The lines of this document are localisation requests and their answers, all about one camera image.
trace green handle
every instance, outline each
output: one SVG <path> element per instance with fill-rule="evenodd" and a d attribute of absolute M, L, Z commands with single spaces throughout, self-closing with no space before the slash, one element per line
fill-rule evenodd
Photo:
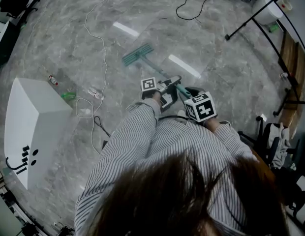
<path fill-rule="evenodd" d="M 178 89 L 181 93 L 184 94 L 184 96 L 185 96 L 186 98 L 189 99 L 189 98 L 192 97 L 191 93 L 190 93 L 188 90 L 186 90 L 181 84 L 177 84 L 176 87 L 177 87 L 177 89 Z"/>

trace mop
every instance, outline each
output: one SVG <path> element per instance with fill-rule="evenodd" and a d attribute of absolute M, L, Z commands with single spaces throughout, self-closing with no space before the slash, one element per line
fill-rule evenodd
<path fill-rule="evenodd" d="M 157 66 L 156 64 L 152 63 L 149 59 L 146 58 L 146 54 L 153 51 L 153 48 L 149 44 L 145 44 L 141 46 L 140 48 L 137 48 L 135 51 L 131 52 L 130 54 L 124 56 L 122 58 L 122 61 L 125 66 L 128 66 L 132 64 L 133 62 L 137 61 L 138 59 L 141 59 L 146 64 L 148 64 L 151 68 L 159 72 L 161 75 L 163 75 L 166 79 L 169 79 L 171 76 L 169 76 L 162 68 Z M 185 95 L 188 99 L 191 98 L 191 94 L 189 91 L 187 91 L 182 85 L 177 84 L 176 88 Z"/>

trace cloth on chair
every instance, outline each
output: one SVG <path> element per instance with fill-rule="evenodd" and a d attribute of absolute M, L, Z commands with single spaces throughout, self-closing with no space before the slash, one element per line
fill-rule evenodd
<path fill-rule="evenodd" d="M 272 146 L 275 137 L 279 137 L 279 143 L 271 166 L 272 168 L 280 169 L 284 165 L 287 149 L 290 147 L 289 129 L 284 128 L 282 123 L 280 123 L 279 128 L 272 124 L 267 144 L 268 148 Z"/>

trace striped shirt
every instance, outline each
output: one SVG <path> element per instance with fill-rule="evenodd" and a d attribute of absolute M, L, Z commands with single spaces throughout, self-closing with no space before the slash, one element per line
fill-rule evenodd
<path fill-rule="evenodd" d="M 78 236 L 87 235 L 103 203 L 102 197 L 129 167 L 147 167 L 169 155 L 195 151 L 196 163 L 206 180 L 210 174 L 219 174 L 230 162 L 235 162 L 237 156 L 255 158 L 228 122 L 212 133 L 193 121 L 186 125 L 173 119 L 158 121 L 160 108 L 153 99 L 145 99 L 127 110 L 128 116 L 102 150 L 78 198 L 75 215 Z M 244 208 L 227 171 L 216 185 L 214 195 L 209 212 L 221 234 L 245 235 L 238 224 L 245 223 Z"/>

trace sleeve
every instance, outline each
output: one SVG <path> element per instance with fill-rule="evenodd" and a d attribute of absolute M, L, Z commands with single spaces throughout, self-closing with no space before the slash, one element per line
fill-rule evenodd
<path fill-rule="evenodd" d="M 240 136 L 229 122 L 222 121 L 214 134 L 220 139 L 233 156 L 242 155 L 244 157 L 255 158 L 248 145 L 244 144 L 240 140 Z"/>
<path fill-rule="evenodd" d="M 105 189 L 134 162 L 145 158 L 153 138 L 160 107 L 145 99 L 127 108 L 129 115 L 118 125 L 93 168 L 76 203 L 75 228 L 81 228 Z"/>

